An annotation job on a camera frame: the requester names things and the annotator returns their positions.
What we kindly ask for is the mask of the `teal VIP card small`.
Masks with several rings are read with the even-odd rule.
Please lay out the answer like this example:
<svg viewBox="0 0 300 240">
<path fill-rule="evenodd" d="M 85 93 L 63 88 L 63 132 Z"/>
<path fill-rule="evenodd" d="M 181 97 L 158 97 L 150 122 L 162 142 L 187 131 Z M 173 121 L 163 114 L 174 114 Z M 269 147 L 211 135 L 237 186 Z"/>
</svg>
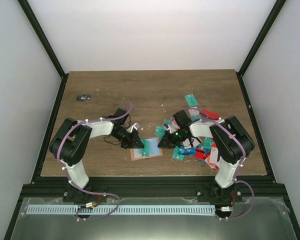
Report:
<svg viewBox="0 0 300 240">
<path fill-rule="evenodd" d="M 149 157 L 150 156 L 150 142 L 147 139 L 142 139 L 142 142 L 144 144 L 144 148 L 140 149 L 141 155 L 143 157 Z"/>
</svg>

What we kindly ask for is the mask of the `pink leather card holder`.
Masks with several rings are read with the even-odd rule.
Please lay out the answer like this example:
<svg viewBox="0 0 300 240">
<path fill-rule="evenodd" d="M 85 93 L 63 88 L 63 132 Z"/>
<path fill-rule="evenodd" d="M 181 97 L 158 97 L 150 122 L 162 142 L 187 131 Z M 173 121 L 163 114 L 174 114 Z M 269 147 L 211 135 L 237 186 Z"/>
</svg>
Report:
<svg viewBox="0 0 300 240">
<path fill-rule="evenodd" d="M 160 139 L 158 137 L 141 139 L 144 148 L 130 149 L 130 156 L 132 161 L 160 157 L 163 151 L 158 147 Z"/>
</svg>

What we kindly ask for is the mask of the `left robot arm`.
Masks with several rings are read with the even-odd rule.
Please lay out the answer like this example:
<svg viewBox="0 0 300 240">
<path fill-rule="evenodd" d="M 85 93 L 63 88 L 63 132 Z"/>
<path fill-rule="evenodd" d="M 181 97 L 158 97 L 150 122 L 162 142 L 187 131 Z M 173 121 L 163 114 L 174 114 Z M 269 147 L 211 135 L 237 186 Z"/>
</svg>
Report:
<svg viewBox="0 0 300 240">
<path fill-rule="evenodd" d="M 118 108 L 113 115 L 96 120 L 75 120 L 67 117 L 49 144 L 49 151 L 62 165 L 69 183 L 76 189 L 74 195 L 79 201 L 87 202 L 92 189 L 87 186 L 89 177 L 83 165 L 89 140 L 100 136 L 116 138 L 123 149 L 143 149 L 145 146 L 139 137 L 139 124 L 124 127 L 130 112 Z"/>
</svg>

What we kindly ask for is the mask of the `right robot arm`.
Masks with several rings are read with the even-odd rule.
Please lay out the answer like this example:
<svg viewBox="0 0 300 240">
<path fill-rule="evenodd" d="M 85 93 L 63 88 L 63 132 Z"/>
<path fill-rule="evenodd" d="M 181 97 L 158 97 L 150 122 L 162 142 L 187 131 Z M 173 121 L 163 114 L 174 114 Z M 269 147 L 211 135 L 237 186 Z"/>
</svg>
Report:
<svg viewBox="0 0 300 240">
<path fill-rule="evenodd" d="M 175 113 L 172 120 L 177 127 L 165 123 L 165 132 L 157 147 L 189 149 L 199 146 L 203 138 L 212 139 L 209 156 L 216 154 L 219 164 L 215 176 L 218 185 L 212 188 L 212 195 L 215 200 L 222 202 L 230 196 L 229 187 L 237 181 L 238 171 L 255 149 L 255 143 L 235 116 L 216 119 L 205 111 L 200 113 L 201 117 L 196 120 L 192 120 L 186 110 Z"/>
</svg>

